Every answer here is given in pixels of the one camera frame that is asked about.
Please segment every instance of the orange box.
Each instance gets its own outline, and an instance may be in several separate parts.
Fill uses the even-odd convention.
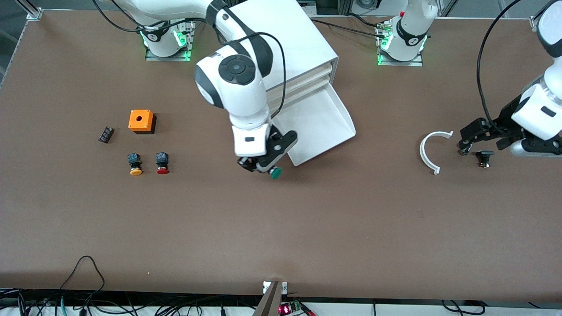
[[[129,129],[136,134],[154,134],[156,115],[151,110],[131,110]]]

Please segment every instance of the white c-shaped object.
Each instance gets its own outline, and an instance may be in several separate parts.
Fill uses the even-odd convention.
[[[434,164],[433,162],[431,162],[431,160],[429,158],[427,158],[427,154],[425,153],[425,142],[428,140],[429,137],[431,136],[441,136],[441,137],[445,137],[447,139],[451,138],[451,136],[453,136],[453,131],[451,131],[451,133],[447,133],[447,132],[433,132],[433,133],[429,133],[427,136],[425,136],[425,138],[421,141],[422,143],[420,144],[420,156],[421,159],[423,160],[423,162],[430,167],[431,169],[433,169],[433,174],[439,174],[439,170],[441,169],[438,165]]]

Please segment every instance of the brown table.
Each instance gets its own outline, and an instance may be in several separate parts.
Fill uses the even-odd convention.
[[[89,254],[108,290],[259,294],[276,278],[301,296],[561,302],[560,162],[504,151],[483,170],[456,153],[482,116],[490,22],[435,21],[424,67],[377,67],[372,38],[319,25],[357,136],[297,168],[286,157],[271,180],[236,165],[227,113],[193,84],[217,48],[209,28],[192,62],[146,62],[138,36],[97,12],[46,11],[0,91],[0,287],[58,288]],[[493,115],[549,64],[528,21],[500,22],[482,62]],[[127,129],[139,108],[158,115],[155,135]],[[435,130],[455,131],[428,142],[438,176],[418,154]],[[88,263],[69,286],[98,282]]]

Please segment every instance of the white box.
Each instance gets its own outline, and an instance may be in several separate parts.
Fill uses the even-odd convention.
[[[295,0],[248,0],[231,9],[255,32],[275,36],[287,64],[285,104],[273,119],[282,133],[294,130],[297,144],[289,151],[293,164],[320,155],[355,136],[347,109],[332,88],[338,56]],[[268,104],[275,111],[283,85],[281,50],[262,36],[273,51],[271,73],[264,78]]]

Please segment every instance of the black round joint cover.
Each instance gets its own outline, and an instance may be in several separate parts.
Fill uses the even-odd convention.
[[[256,77],[256,65],[245,55],[232,55],[219,65],[219,75],[227,82],[246,85]]]

